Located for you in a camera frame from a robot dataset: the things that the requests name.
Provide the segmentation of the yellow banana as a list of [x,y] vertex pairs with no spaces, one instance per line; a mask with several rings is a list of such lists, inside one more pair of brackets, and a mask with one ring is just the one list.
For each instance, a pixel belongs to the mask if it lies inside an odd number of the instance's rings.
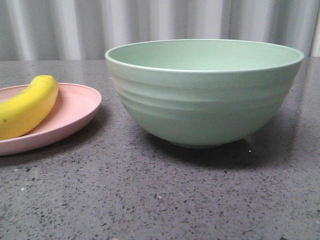
[[27,88],[0,104],[0,139],[20,137],[37,127],[53,109],[59,85],[51,75],[36,76]]

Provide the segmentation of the pink plate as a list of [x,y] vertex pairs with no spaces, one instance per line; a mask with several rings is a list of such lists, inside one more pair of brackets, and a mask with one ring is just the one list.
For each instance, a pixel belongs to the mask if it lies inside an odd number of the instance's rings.
[[27,134],[2,140],[0,155],[38,149],[76,133],[95,117],[101,101],[101,94],[92,87],[60,83],[55,105],[49,115]]

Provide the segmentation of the green ribbed bowl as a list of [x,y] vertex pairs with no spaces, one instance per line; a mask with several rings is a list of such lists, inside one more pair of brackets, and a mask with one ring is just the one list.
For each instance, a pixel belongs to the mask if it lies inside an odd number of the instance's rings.
[[281,107],[304,54],[233,39],[132,43],[105,54],[120,101],[150,134],[186,148],[243,139]]

